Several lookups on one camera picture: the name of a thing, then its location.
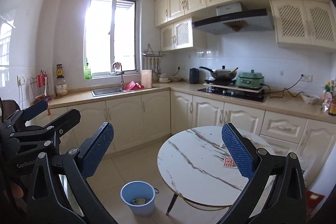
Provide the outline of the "cream lower kitchen cabinets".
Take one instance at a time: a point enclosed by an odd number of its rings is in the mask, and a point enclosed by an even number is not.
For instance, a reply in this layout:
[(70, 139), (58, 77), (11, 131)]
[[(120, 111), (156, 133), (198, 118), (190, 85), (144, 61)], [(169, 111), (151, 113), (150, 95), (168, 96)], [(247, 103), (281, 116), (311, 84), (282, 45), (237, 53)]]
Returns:
[(64, 148), (81, 144), (102, 122), (110, 122), (116, 132), (109, 153), (189, 128), (230, 122), (262, 137), (277, 153), (296, 152), (307, 185), (319, 175), (335, 147), (335, 120), (315, 106), (295, 101), (288, 101), (282, 110), (244, 106), (175, 90), (90, 100), (62, 98), (51, 102), (35, 123), (44, 126), (72, 108), (80, 111), (81, 120), (66, 137)]

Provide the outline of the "blue plastic trash bucket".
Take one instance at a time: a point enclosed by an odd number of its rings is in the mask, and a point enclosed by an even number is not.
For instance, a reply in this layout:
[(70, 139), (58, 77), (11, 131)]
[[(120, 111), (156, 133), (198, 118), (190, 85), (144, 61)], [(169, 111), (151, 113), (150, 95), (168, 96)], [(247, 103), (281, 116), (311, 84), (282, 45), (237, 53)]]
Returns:
[(145, 181), (131, 181), (120, 190), (122, 201), (131, 212), (140, 217), (147, 217), (155, 211), (155, 197), (159, 190)]

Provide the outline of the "steel kitchen sink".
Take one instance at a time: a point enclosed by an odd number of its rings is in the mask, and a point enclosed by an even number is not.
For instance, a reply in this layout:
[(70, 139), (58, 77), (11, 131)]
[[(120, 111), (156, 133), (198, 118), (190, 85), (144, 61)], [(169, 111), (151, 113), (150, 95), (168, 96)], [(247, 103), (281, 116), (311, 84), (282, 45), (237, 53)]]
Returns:
[(111, 94), (117, 94), (117, 93), (123, 93), (125, 90), (123, 90), (121, 87), (110, 87), (110, 88), (102, 88), (102, 89), (94, 89), (91, 91), (92, 96), (99, 97), (99, 96), (108, 96)]

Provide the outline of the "kitchen window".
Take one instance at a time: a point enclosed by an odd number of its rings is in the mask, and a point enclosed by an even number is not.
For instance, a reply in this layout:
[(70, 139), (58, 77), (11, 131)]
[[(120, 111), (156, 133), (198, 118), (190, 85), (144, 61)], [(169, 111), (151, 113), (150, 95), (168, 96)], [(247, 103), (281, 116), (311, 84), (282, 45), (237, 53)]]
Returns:
[(137, 1), (89, 0), (85, 14), (84, 64), (92, 78), (115, 76), (112, 63), (124, 73), (138, 72)]

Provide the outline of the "red white checkered wrapper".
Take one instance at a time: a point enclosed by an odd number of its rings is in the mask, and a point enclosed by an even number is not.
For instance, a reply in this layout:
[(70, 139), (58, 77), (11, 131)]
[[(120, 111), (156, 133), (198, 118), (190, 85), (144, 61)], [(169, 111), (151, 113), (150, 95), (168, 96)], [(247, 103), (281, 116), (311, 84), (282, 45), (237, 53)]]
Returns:
[(236, 162), (231, 157), (223, 158), (223, 166), (226, 168), (237, 168)]

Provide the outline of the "red utensil holder rack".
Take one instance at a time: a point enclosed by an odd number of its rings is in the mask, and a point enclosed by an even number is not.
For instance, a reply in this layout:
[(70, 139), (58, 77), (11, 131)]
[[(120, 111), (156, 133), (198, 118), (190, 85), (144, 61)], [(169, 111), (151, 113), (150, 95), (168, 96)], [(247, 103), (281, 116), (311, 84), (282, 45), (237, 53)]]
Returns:
[(34, 96), (34, 103), (38, 101), (50, 101), (48, 74), (41, 70), (35, 77), (30, 77), (30, 87)]

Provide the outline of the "large oil jar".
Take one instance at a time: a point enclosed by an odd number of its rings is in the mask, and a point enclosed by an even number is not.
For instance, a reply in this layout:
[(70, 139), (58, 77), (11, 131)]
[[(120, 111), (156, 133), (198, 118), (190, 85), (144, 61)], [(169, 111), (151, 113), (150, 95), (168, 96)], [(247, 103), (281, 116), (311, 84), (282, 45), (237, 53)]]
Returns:
[(67, 82), (63, 73), (63, 65), (56, 65), (56, 94), (57, 96), (63, 97), (68, 94)]

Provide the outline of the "round white marble table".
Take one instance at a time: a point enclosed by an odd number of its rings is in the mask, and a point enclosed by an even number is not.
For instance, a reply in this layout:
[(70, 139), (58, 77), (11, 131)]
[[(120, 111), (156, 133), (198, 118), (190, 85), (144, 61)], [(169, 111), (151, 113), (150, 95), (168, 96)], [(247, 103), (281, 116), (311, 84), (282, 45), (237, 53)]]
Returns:
[(177, 198), (199, 210), (230, 207), (248, 182), (237, 168), (224, 166), (230, 156), (220, 126), (190, 128), (167, 139), (157, 156), (161, 178), (174, 194), (167, 211)]

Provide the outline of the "black gas stove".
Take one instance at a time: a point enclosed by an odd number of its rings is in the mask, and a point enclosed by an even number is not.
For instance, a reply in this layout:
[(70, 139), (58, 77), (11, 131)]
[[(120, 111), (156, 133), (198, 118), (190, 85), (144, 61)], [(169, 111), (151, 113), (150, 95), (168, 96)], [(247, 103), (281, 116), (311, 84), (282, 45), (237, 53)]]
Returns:
[(257, 89), (240, 88), (236, 85), (236, 80), (205, 80), (203, 85), (203, 88), (198, 89), (199, 92), (240, 98), (255, 102), (264, 102), (266, 99), (266, 91), (263, 87)]

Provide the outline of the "green dish soap bottle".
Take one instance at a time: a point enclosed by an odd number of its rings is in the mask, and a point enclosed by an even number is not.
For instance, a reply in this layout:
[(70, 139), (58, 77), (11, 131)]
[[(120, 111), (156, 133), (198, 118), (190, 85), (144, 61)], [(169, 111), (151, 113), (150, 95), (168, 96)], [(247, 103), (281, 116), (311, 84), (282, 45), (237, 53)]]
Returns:
[(92, 79), (92, 72), (89, 67), (88, 59), (85, 59), (85, 64), (84, 64), (84, 79), (85, 80), (90, 80)]

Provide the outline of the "green electric cooker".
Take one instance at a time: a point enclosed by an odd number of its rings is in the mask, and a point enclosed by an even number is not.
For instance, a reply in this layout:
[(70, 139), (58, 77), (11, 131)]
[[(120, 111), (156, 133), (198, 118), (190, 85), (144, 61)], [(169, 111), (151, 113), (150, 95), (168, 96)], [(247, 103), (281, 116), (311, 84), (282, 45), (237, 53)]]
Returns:
[(236, 86), (244, 89), (259, 89), (264, 84), (264, 76), (260, 72), (251, 69), (248, 72), (242, 72), (236, 80)]

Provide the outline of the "red plastic basin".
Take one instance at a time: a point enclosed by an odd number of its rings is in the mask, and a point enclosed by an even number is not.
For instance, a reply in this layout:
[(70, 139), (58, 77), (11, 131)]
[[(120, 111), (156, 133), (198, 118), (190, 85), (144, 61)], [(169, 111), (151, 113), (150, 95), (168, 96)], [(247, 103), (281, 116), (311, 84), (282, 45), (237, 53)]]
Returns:
[(144, 89), (144, 86), (136, 83), (134, 81), (131, 81), (130, 83), (128, 83), (126, 86), (123, 87), (123, 89), (125, 91), (133, 91), (133, 90), (140, 90), (140, 89)]

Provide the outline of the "black wok with lid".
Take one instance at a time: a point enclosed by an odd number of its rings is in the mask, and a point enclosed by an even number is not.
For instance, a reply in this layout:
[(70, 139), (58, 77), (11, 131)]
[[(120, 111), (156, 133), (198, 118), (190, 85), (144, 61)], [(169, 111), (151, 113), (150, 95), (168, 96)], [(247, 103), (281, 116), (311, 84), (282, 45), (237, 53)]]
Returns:
[(199, 66), (199, 69), (210, 72), (210, 75), (216, 80), (233, 80), (237, 75), (238, 67), (234, 69), (225, 69), (225, 66), (222, 66), (222, 69), (210, 69), (207, 67)]

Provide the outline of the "white bowl on counter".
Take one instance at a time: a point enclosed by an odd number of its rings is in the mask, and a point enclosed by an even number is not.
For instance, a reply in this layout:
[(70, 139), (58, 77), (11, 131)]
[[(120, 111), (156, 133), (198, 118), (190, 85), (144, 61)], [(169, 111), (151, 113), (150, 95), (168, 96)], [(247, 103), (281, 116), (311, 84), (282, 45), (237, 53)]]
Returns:
[(307, 95), (305, 93), (301, 93), (301, 98), (302, 98), (303, 102), (305, 102), (306, 104), (310, 104), (310, 105), (318, 103), (321, 99), (317, 96), (310, 96), (310, 95)]

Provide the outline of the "chrome sink faucet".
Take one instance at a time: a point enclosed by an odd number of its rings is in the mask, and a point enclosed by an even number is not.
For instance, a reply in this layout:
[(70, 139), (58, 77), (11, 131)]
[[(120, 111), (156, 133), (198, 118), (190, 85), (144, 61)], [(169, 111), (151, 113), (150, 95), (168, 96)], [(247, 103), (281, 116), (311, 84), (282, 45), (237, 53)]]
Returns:
[(112, 73), (116, 76), (120, 77), (120, 88), (123, 89), (124, 87), (124, 80), (123, 80), (123, 74), (124, 71), (122, 69), (122, 64), (120, 62), (113, 62), (112, 63)]

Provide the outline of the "group of condiment bottles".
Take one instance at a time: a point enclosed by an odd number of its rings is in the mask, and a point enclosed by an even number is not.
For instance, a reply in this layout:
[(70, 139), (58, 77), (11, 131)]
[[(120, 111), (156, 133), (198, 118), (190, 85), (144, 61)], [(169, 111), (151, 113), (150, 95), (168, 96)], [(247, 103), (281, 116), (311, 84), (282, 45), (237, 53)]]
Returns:
[(322, 111), (329, 116), (336, 116), (335, 80), (331, 80), (325, 84), (322, 97)]

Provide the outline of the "wooden cutting board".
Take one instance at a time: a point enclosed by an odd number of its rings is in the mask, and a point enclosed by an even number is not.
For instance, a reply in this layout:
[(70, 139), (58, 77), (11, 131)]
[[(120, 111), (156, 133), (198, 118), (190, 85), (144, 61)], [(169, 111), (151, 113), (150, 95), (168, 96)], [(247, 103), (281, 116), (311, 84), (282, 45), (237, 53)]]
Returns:
[(152, 88), (152, 70), (146, 69), (141, 71), (141, 85), (145, 88)]

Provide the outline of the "black electric kettle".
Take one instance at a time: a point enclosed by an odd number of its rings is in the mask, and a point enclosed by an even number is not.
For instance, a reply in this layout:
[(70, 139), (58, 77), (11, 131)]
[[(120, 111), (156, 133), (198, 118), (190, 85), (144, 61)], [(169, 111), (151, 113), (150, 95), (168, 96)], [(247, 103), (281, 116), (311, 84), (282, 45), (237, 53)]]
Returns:
[(189, 70), (189, 83), (197, 84), (199, 82), (199, 69), (198, 68), (190, 68)]

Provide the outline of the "stacked white bowls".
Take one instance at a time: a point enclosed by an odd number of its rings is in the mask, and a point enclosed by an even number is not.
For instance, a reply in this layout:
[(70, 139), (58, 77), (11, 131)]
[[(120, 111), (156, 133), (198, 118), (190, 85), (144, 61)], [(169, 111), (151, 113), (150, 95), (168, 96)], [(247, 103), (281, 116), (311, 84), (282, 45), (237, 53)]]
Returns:
[(159, 83), (169, 83), (170, 79), (169, 79), (169, 77), (168, 77), (168, 75), (166, 73), (162, 73), (159, 76), (158, 82)]

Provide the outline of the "hanging utensil rack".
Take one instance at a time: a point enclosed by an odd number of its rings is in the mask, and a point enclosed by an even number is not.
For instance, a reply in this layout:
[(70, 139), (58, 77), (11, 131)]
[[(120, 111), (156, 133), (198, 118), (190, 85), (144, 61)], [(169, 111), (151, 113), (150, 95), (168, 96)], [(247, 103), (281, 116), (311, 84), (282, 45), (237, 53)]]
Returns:
[(141, 53), (142, 69), (152, 70), (152, 72), (159, 76), (161, 74), (161, 61), (166, 57), (166, 54), (161, 51), (154, 51), (150, 44), (147, 49)]

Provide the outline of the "black range hood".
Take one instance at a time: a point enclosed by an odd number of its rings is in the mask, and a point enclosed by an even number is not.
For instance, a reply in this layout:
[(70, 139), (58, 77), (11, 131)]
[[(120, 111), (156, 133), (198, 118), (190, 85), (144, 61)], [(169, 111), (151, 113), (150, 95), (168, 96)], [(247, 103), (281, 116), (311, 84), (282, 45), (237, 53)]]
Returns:
[(272, 13), (263, 8), (217, 15), (195, 21), (192, 26), (193, 29), (212, 35), (224, 35), (237, 32), (273, 31), (274, 20)]

